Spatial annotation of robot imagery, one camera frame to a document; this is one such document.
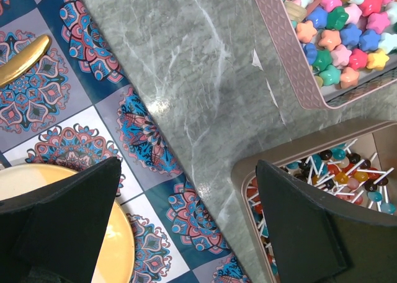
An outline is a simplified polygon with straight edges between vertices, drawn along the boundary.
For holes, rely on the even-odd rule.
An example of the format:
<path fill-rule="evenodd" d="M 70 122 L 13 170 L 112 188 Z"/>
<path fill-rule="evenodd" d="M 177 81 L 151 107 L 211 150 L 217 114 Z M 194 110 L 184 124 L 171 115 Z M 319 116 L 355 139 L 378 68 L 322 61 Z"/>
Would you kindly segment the yellow round plate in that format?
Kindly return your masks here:
<path fill-rule="evenodd" d="M 50 164 L 22 164 L 1 171 L 1 199 L 31 192 L 75 175 L 77 172 Z M 135 243 L 127 216 L 114 202 L 91 281 L 128 282 L 135 261 Z"/>

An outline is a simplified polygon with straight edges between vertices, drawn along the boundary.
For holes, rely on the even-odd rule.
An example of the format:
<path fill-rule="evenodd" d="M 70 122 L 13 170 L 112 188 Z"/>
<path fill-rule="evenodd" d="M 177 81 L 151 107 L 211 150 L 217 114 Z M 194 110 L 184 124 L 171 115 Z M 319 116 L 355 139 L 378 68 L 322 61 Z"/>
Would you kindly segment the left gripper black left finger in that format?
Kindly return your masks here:
<path fill-rule="evenodd" d="M 1 201 L 1 282 L 32 267 L 90 282 L 121 175 L 111 157 L 73 176 Z"/>

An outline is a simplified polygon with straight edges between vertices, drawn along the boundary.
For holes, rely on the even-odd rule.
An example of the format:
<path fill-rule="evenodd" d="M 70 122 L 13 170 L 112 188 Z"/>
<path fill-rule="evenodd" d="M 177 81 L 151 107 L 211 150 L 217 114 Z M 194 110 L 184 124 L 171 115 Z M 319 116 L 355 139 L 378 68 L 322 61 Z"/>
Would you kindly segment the pink tin of star candies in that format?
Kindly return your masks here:
<path fill-rule="evenodd" d="M 255 0 L 304 109 L 396 83 L 396 0 Z"/>

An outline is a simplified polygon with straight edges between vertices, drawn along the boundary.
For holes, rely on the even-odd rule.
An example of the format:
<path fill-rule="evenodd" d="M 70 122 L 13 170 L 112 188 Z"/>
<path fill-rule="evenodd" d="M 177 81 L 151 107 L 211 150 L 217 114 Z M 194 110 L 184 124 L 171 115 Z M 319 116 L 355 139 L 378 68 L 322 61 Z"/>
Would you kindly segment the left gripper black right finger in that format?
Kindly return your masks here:
<path fill-rule="evenodd" d="M 396 217 L 260 160 L 256 177 L 281 282 L 396 282 Z"/>

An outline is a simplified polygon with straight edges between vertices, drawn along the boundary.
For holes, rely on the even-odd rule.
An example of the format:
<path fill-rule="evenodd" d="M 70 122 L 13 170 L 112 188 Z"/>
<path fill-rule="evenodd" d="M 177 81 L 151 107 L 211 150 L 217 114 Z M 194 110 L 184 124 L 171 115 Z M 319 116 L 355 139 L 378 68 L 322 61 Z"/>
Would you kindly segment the patterned mandala placemat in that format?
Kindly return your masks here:
<path fill-rule="evenodd" d="M 130 223 L 128 282 L 248 282 L 81 0 L 1 0 L 1 64 L 41 35 L 46 54 L 1 88 L 1 167 L 82 171 L 112 156 Z"/>

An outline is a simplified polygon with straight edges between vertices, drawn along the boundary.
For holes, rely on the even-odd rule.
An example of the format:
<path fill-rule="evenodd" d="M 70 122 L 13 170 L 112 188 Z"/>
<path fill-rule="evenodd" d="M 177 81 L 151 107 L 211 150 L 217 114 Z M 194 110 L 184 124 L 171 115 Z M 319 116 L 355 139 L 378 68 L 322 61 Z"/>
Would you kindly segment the gold knife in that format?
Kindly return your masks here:
<path fill-rule="evenodd" d="M 2 65 L 1 87 L 13 82 L 31 69 L 46 54 L 50 45 L 51 38 L 48 35 L 41 35 Z"/>

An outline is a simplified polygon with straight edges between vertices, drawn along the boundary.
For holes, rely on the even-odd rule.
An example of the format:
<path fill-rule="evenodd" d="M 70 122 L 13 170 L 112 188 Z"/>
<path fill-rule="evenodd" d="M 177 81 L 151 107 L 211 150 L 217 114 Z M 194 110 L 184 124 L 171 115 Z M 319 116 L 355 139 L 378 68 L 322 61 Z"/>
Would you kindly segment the gold tin of lollipops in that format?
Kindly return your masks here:
<path fill-rule="evenodd" d="M 351 204 L 396 217 L 396 122 L 352 119 L 238 161 L 231 173 L 266 282 L 281 282 L 256 177 L 263 160 Z"/>

